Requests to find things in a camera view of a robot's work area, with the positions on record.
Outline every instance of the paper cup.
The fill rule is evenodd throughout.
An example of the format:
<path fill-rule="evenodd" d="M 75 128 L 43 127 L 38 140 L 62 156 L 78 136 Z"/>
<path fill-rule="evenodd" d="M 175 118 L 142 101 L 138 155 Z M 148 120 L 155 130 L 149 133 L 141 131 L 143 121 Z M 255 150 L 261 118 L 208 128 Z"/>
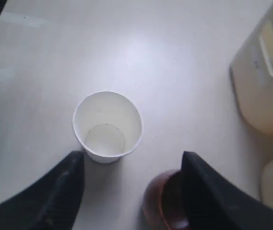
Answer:
<path fill-rule="evenodd" d="M 111 163 L 133 152 L 142 139 L 142 118 L 133 103 L 116 92 L 96 92 L 76 107 L 73 131 L 98 163 Z"/>

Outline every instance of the cup rim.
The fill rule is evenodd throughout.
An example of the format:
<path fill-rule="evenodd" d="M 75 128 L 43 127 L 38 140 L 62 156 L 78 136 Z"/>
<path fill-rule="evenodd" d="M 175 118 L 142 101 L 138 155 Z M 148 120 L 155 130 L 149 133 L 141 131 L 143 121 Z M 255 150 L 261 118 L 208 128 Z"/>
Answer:
<path fill-rule="evenodd" d="M 96 153 L 95 151 L 91 150 L 90 148 L 88 148 L 85 143 L 83 141 L 81 141 L 79 135 L 77 134 L 76 132 L 76 128 L 75 128 L 75 115 L 77 113 L 77 110 L 79 109 L 80 105 L 86 100 L 88 99 L 90 96 L 93 96 L 94 94 L 98 94 L 98 93 L 102 93 L 102 92 L 110 92 L 110 93 L 114 93 L 114 94 L 117 94 L 121 97 L 124 97 L 125 99 L 127 99 L 133 106 L 134 108 L 136 109 L 139 117 L 140 117 L 140 121 L 141 121 L 141 134 L 140 134 L 140 137 L 138 138 L 137 142 L 135 143 L 135 145 L 128 151 L 126 152 L 123 152 L 121 154 L 117 154 L 117 155 L 112 155 L 112 156 L 109 156 L 109 155 L 103 155 L 103 154 L 98 154 Z M 114 91 L 97 91 L 97 92 L 94 92 L 94 93 L 91 93 L 89 94 L 88 96 L 86 96 L 85 98 L 83 98 L 79 103 L 78 105 L 75 107 L 74 109 L 74 112 L 73 112 L 73 116 L 72 116 L 72 129 L 73 129 L 73 132 L 74 132 L 74 135 L 75 137 L 77 138 L 77 140 L 79 141 L 79 143 L 82 145 L 82 147 L 86 150 L 86 151 L 89 151 L 91 154 L 93 155 L 96 155 L 96 156 L 99 156 L 99 157 L 103 157 L 103 158 L 119 158 L 119 157 L 123 157 L 125 155 L 128 155 L 129 153 L 132 153 L 137 147 L 138 145 L 140 144 L 141 140 L 142 140 L 142 136 L 143 136 L 143 130 L 144 130 L 144 126 L 143 126 L 143 119 L 142 119 L 142 115 L 140 113 L 140 111 L 137 109 L 137 107 L 135 106 L 135 104 L 130 101 L 126 96 L 122 95 L 121 93 L 118 93 L 118 92 L 114 92 Z"/>

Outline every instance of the brown ceramic bowl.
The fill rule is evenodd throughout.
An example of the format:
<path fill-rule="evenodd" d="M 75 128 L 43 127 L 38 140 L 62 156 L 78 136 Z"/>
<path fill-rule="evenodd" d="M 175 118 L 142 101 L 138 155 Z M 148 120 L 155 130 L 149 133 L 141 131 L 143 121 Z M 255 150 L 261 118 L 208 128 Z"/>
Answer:
<path fill-rule="evenodd" d="M 152 229 L 190 230 L 182 206 L 180 170 L 164 172 L 149 183 L 142 210 Z"/>

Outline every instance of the table surface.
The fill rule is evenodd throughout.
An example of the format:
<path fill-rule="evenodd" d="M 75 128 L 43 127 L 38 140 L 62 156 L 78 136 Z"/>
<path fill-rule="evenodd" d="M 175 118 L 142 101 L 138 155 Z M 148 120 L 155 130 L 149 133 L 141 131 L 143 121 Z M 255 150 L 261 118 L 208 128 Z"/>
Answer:
<path fill-rule="evenodd" d="M 8 0 L 0 17 L 0 202 L 81 146 L 71 119 L 96 91 L 139 108 L 137 150 L 85 157 L 74 230 L 145 229 L 143 192 L 184 150 L 259 198 L 273 138 L 241 119 L 229 65 L 272 0 Z"/>

